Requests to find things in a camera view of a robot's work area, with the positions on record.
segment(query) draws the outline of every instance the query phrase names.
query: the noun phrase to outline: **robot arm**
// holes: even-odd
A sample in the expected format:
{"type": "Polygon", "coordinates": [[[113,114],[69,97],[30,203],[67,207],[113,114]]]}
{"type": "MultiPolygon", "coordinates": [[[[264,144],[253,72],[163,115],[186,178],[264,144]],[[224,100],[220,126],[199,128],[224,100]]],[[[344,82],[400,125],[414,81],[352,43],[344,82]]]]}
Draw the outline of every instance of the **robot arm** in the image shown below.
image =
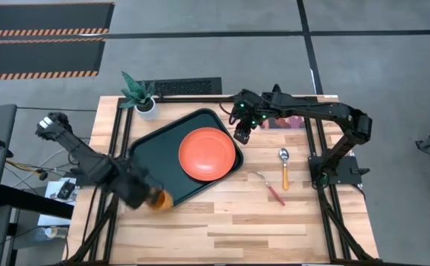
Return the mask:
{"type": "Polygon", "coordinates": [[[356,144],[364,144],[371,137],[372,119],[358,109],[343,103],[318,103],[313,98],[294,98],[281,92],[275,85],[272,92],[261,96],[243,89],[234,95],[229,123],[236,125],[234,137],[246,144],[251,129],[261,125],[269,118],[286,118],[293,115],[330,120],[337,123],[344,136],[337,144],[322,154],[322,170],[325,174],[336,176],[340,159],[356,144]]]}
{"type": "Polygon", "coordinates": [[[147,199],[155,202],[160,195],[159,189],[151,189],[144,182],[149,175],[145,168],[135,166],[126,158],[111,158],[99,154],[72,133],[67,116],[50,113],[37,125],[36,134],[45,140],[52,140],[63,146],[79,161],[72,171],[79,178],[111,191],[131,208],[138,208],[147,199]]]}

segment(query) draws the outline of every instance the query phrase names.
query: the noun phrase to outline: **metal spoon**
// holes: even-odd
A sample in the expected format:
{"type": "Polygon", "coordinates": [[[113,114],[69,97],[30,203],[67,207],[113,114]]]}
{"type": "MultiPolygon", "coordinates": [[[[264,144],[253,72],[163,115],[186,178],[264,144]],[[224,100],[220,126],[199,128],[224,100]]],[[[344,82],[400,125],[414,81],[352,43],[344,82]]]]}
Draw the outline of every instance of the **metal spoon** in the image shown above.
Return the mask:
{"type": "Polygon", "coordinates": [[[282,188],[284,190],[289,189],[289,181],[287,180],[287,159],[289,159],[289,152],[285,148],[279,150],[279,156],[283,162],[282,169],[282,188]]]}

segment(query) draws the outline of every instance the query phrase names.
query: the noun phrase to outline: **orange plate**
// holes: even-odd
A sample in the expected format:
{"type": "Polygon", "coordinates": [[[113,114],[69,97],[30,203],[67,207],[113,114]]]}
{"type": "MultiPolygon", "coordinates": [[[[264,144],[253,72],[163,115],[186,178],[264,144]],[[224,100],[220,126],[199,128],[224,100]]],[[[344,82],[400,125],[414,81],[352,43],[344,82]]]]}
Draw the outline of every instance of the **orange plate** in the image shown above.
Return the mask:
{"type": "Polygon", "coordinates": [[[201,181],[213,181],[226,175],[235,163],[235,146],[223,131],[196,129],[185,136],[179,147],[182,169],[201,181]]]}

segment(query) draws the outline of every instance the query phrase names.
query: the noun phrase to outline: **butcher block tabletop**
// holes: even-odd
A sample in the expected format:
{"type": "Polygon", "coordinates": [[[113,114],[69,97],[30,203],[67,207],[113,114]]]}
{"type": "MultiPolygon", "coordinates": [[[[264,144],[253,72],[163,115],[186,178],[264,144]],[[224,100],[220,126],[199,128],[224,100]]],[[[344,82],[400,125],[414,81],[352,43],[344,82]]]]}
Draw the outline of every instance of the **butcher block tabletop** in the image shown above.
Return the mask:
{"type": "MultiPolygon", "coordinates": [[[[338,98],[318,96],[318,101],[338,101],[338,98]]],[[[117,102],[118,96],[100,98],[90,140],[95,151],[109,150],[117,102]]],[[[231,105],[225,103],[225,108],[231,110],[231,105]]],[[[134,112],[129,144],[201,108],[213,109],[228,131],[234,132],[235,125],[228,124],[228,115],[218,103],[159,103],[158,108],[160,116],[153,121],[144,121],[134,112]]],[[[120,153],[125,119],[126,110],[115,154],[120,153]]],[[[320,153],[315,120],[311,121],[316,150],[320,153]]],[[[331,147],[343,133],[333,122],[323,123],[331,147]]],[[[171,211],[154,212],[146,205],[132,210],[120,202],[110,264],[329,262],[318,196],[310,182],[307,165],[310,150],[305,129],[256,129],[247,145],[237,145],[245,157],[240,170],[171,211]],[[288,191],[282,188],[279,159],[282,147],[290,154],[288,191]],[[251,171],[262,173],[286,205],[282,206],[264,181],[251,171]]],[[[378,257],[363,195],[351,185],[337,185],[337,189],[344,224],[367,253],[378,257]]],[[[71,255],[81,245],[92,192],[93,188],[82,189],[75,202],[68,236],[71,255]]],[[[97,195],[87,232],[94,225],[98,198],[97,195]]],[[[341,258],[338,232],[333,224],[332,233],[337,257],[341,258]]],[[[105,235],[106,229],[100,237],[97,259],[103,255],[105,235]]]]}

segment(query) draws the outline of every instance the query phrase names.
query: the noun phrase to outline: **succulent plant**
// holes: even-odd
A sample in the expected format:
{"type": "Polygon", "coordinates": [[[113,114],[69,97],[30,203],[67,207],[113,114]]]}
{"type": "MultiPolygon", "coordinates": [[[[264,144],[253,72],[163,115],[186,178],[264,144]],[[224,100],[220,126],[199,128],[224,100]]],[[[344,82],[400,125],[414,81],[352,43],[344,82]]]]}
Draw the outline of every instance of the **succulent plant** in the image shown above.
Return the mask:
{"type": "Polygon", "coordinates": [[[126,85],[128,86],[128,89],[121,89],[121,92],[125,95],[128,101],[126,103],[122,103],[120,108],[132,108],[133,106],[144,108],[148,103],[151,103],[151,97],[156,92],[154,81],[146,88],[146,83],[144,81],[138,83],[128,75],[128,73],[123,71],[121,73],[125,79],[126,85]]]}

